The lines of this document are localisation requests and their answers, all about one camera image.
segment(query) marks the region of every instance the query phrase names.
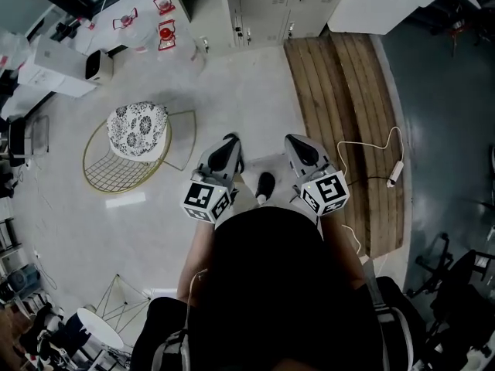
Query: white box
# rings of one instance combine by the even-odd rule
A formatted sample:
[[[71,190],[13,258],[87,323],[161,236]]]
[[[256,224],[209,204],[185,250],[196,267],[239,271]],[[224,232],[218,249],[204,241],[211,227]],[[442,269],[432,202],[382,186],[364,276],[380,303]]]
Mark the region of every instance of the white box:
[[[33,54],[19,70],[18,82],[60,94],[81,97],[97,84],[85,80],[87,57],[74,49],[38,37],[32,43]]]
[[[191,180],[181,207],[193,219],[215,223],[231,202],[227,187]]]
[[[317,216],[343,208],[350,198],[342,171],[304,183],[300,196]]]

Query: black shirt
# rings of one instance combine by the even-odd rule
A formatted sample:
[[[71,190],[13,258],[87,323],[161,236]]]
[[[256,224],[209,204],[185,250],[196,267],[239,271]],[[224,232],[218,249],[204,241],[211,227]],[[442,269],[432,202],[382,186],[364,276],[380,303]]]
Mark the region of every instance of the black shirt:
[[[189,320],[196,369],[270,369],[290,358],[317,369],[380,369],[381,333],[366,286],[355,291],[302,214],[264,207],[215,231],[200,306]],[[149,371],[158,345],[180,330],[186,304],[160,298],[133,351]]]

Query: black and white cushion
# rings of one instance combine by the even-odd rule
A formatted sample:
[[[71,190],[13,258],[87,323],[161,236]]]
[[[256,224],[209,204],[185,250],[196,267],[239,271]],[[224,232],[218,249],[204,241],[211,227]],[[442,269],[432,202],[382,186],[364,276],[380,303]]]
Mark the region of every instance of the black and white cushion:
[[[107,119],[111,150],[119,157],[154,162],[166,144],[167,109],[140,102],[119,107]]]

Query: wooden plank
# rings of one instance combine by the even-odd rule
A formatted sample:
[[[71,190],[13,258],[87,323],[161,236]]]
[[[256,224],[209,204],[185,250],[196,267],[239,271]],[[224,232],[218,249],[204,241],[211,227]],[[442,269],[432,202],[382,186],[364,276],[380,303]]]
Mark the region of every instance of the wooden plank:
[[[357,82],[359,83],[359,88],[361,96],[364,102],[364,108],[366,109],[366,116],[368,120],[368,125],[371,134],[371,142],[366,141],[366,143],[371,143],[373,145],[381,144],[380,126],[378,124],[377,113],[374,108],[373,99],[371,97],[371,92],[369,84],[367,82],[366,74],[364,72],[364,67],[357,52],[356,43],[354,42],[354,34],[347,33],[342,36],[343,42],[349,53],[350,60],[354,67],[354,72],[356,74]],[[385,165],[385,157],[383,150],[372,148],[374,152],[374,159],[376,163],[377,175],[380,177],[387,177],[387,166]],[[370,218],[377,218],[379,221],[379,230],[375,237],[375,241],[371,240],[371,253],[370,257],[375,258],[383,254],[386,254],[389,249],[389,239],[388,239],[388,195],[387,187],[382,185],[383,183],[379,180],[372,180],[378,188],[378,199],[379,199],[379,213],[377,215],[371,215]]]
[[[354,105],[354,112],[357,118],[357,124],[360,131],[360,136],[363,142],[373,143],[371,136],[370,122],[368,121],[367,109],[364,102],[364,96],[361,93],[357,72],[353,66],[351,56],[344,42],[343,36],[339,33],[332,33],[331,38],[336,47],[337,54],[340,58],[347,85],[349,87],[350,96]],[[374,150],[371,147],[364,147],[364,156],[366,162],[367,177],[377,175],[377,161]],[[380,200],[379,191],[376,180],[369,180],[367,183],[368,200],[370,211],[370,243],[371,254],[373,256],[374,243],[379,243],[381,239],[381,221],[380,221]]]
[[[380,62],[378,62],[377,54],[375,53],[373,44],[371,40],[367,40],[365,42],[366,49],[368,51],[368,55],[371,58],[370,64],[371,68],[374,71],[376,78],[378,89],[380,91],[380,96],[382,102],[384,104],[385,116],[387,118],[387,124],[389,128],[392,128],[396,125],[394,108],[392,107],[390,94],[388,92],[387,83],[384,78],[383,70],[381,69]],[[399,139],[399,133],[394,131],[391,137],[391,148],[392,154],[394,156],[394,160],[398,161],[402,156],[402,147]],[[397,246],[401,247],[404,240],[404,182],[402,180],[402,175],[399,177],[399,180],[395,184],[395,193],[396,193],[396,207],[397,207]]]
[[[373,67],[371,66],[370,63],[370,56],[369,54],[371,53],[365,45],[366,39],[369,41],[369,36],[366,35],[361,35],[361,34],[356,34],[353,37],[354,39],[354,44],[356,46],[357,52],[359,54],[362,66],[364,68],[364,74],[367,79],[368,83],[368,88],[370,90],[371,94],[371,99],[373,101],[374,109],[377,115],[377,121],[378,121],[378,127],[380,131],[380,136],[381,136],[381,144],[385,145],[387,143],[388,139],[388,134],[390,133],[390,130],[392,127],[388,126],[387,123],[387,117],[385,115],[385,107],[381,98],[380,90],[378,88],[378,83],[377,83],[377,78],[375,75],[375,72],[373,70]],[[391,145],[388,146],[384,150],[384,159],[385,159],[385,175],[384,177],[388,177],[391,173],[392,170],[394,169],[395,166],[395,160],[394,156],[392,153],[392,148]],[[387,200],[388,200],[388,216],[387,216],[387,228],[388,228],[388,234],[387,234],[387,243],[383,243],[384,247],[381,250],[381,253],[383,251],[386,251],[387,253],[390,251],[393,251],[397,248],[397,194],[395,188],[389,189],[386,186],[386,181],[385,180],[379,180],[379,186],[381,189],[385,189],[387,193]]]
[[[323,143],[311,89],[309,88],[308,78],[306,77],[301,55],[299,54],[299,49],[295,44],[295,40],[285,41],[284,50],[288,57],[288,65],[291,69],[295,91],[299,99],[299,105],[301,106],[302,119],[306,126],[306,134],[311,139]]]
[[[309,52],[311,53],[312,61],[314,62],[316,73],[319,78],[319,83],[321,85],[323,97],[325,99],[325,105],[329,117],[329,122],[330,125],[332,126],[334,150],[333,153],[332,154],[329,153],[329,155],[330,158],[332,158],[332,160],[335,163],[340,164],[340,159],[337,156],[336,146],[339,141],[343,141],[345,140],[345,138],[343,136],[342,124],[340,122],[339,110],[337,108],[335,95],[333,93],[332,83],[330,81],[326,64],[323,59],[323,52],[320,47],[319,39],[317,38],[307,39],[307,43],[309,47]],[[341,154],[344,160],[348,161],[347,149],[343,146],[342,146]],[[354,230],[354,232],[356,232],[357,228],[356,228],[356,219],[354,216],[355,207],[354,207],[353,194],[351,194],[351,197],[347,201],[347,204],[344,207],[344,212],[345,212],[345,224],[347,226],[350,226]]]
[[[336,52],[335,46],[329,37],[319,40],[323,60],[328,70],[333,94],[336,98],[336,106],[339,112],[340,123],[342,124],[343,136],[347,141],[361,141],[359,128],[357,127],[356,116],[353,112],[353,102],[350,97],[349,87],[343,74],[342,66]],[[361,243],[360,255],[368,254],[370,250],[370,219],[369,206],[367,202],[366,166],[364,164],[364,151],[355,145],[343,145],[347,154],[346,164],[348,166],[348,183],[350,195],[354,200],[354,232]]]
[[[320,78],[316,72],[315,62],[312,55],[309,52],[309,45],[307,39],[297,39],[295,42],[298,45],[299,53],[302,59],[302,65],[308,77],[309,89],[312,94],[313,105],[315,106],[316,116],[318,118],[319,129],[322,134],[323,147],[332,161],[336,161],[337,154],[335,149],[335,142],[333,140],[333,129],[330,124],[330,118],[328,110],[326,109],[326,101],[323,96],[322,86],[320,84]]]

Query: white floor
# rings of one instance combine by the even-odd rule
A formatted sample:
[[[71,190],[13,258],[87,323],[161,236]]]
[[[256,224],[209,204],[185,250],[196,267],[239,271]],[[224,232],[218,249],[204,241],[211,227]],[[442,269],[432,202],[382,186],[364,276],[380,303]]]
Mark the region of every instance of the white floor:
[[[162,165],[150,180],[125,194],[97,192],[83,175],[84,147],[112,110],[141,100],[163,103],[171,113],[196,111],[190,163],[184,172]],[[253,186],[264,163],[271,170],[284,163],[280,156],[266,157],[283,152],[285,135],[305,134],[281,47],[211,60],[198,77],[174,60],[158,62],[151,55],[124,51],[115,57],[110,84],[80,99],[56,95],[40,113],[50,119],[49,154],[29,170],[22,168],[23,181],[12,200],[14,227],[28,256],[34,259],[35,248],[41,255],[58,289],[46,282],[44,286],[68,314],[85,304],[96,306],[116,274],[139,291],[176,288],[195,226],[179,202],[202,151],[237,132],[251,167],[245,180]],[[190,128],[175,130],[170,158],[186,155],[191,138]],[[101,148],[106,152],[108,146]],[[278,189],[285,197],[292,194],[288,174],[284,171]],[[108,207],[108,200],[129,195],[145,201]],[[399,271],[398,280],[403,281],[406,262],[400,259],[397,267],[386,266],[384,272]],[[139,322],[127,343],[132,344]]]

